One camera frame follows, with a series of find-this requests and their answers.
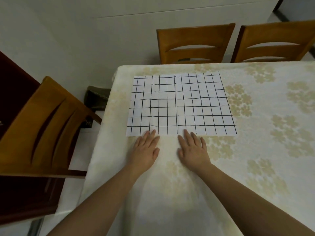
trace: chair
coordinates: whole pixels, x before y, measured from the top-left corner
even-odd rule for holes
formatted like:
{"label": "chair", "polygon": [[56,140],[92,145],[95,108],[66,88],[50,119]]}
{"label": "chair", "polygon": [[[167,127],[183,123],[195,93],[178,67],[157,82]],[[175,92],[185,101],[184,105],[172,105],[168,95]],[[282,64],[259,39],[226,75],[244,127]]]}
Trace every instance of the chair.
{"label": "chair", "polygon": [[[289,42],[295,45],[251,47],[268,42]],[[314,42],[315,20],[242,26],[231,62],[299,61]],[[270,56],[282,58],[249,60]]]}
{"label": "chair", "polygon": [[[221,63],[234,27],[235,23],[228,25],[157,29],[161,64]],[[177,47],[189,45],[206,45],[212,47],[173,50]]]}
{"label": "chair", "polygon": [[68,151],[87,116],[102,121],[46,76],[0,140],[0,175],[84,178],[68,169]]}

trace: grid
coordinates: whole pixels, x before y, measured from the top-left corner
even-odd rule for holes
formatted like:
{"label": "grid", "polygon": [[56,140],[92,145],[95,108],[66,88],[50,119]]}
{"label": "grid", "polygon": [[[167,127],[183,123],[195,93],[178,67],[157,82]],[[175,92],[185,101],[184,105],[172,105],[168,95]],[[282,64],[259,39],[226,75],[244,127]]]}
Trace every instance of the grid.
{"label": "grid", "polygon": [[127,136],[155,129],[160,135],[236,135],[219,71],[135,76]]}

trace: dining table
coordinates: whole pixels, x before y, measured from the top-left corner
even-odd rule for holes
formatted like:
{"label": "dining table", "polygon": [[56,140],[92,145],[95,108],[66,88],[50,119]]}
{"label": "dining table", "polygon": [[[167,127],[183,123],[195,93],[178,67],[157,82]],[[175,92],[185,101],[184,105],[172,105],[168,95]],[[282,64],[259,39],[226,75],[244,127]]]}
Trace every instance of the dining table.
{"label": "dining table", "polygon": [[[203,136],[211,162],[315,231],[315,61],[120,66],[79,202],[128,159],[137,138],[126,136],[134,76],[214,71],[237,134]],[[108,235],[242,235],[212,191],[179,161],[177,136],[161,136],[158,147],[156,162],[134,184]]]}

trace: person's left arm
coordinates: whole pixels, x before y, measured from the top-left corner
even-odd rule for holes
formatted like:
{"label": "person's left arm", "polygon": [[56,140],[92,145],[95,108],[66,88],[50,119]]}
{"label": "person's left arm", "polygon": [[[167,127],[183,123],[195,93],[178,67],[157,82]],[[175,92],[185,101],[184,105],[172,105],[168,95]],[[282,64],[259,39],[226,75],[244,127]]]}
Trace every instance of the person's left arm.
{"label": "person's left arm", "polygon": [[48,236],[106,235],[128,192],[158,157],[159,137],[154,135],[155,130],[139,137],[127,165],[67,215]]}

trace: person's right arm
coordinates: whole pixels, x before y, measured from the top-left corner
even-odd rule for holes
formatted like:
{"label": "person's right arm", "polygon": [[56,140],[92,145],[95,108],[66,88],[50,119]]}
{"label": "person's right arm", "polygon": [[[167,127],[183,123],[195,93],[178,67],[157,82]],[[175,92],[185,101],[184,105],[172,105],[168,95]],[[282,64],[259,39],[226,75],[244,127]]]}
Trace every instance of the person's right arm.
{"label": "person's right arm", "polygon": [[178,136],[180,161],[212,190],[245,236],[314,236],[305,225],[234,180],[210,162],[206,142],[184,131]]}

